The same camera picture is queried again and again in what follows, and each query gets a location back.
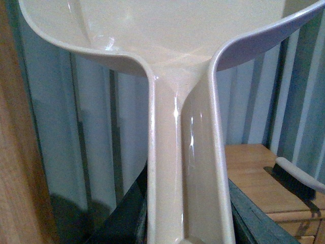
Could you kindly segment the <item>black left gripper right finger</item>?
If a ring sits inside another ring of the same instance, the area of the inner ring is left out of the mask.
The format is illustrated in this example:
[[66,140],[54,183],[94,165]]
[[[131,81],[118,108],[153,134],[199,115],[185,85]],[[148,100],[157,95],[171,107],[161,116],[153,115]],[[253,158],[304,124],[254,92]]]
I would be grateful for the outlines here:
[[236,243],[299,243],[268,217],[231,180],[229,191]]

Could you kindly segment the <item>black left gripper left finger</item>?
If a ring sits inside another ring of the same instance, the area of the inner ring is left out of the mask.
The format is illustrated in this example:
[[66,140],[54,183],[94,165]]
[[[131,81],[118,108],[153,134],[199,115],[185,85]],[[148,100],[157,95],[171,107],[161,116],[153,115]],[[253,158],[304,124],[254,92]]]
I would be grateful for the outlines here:
[[147,168],[136,178],[122,201],[87,240],[88,243],[146,243]]

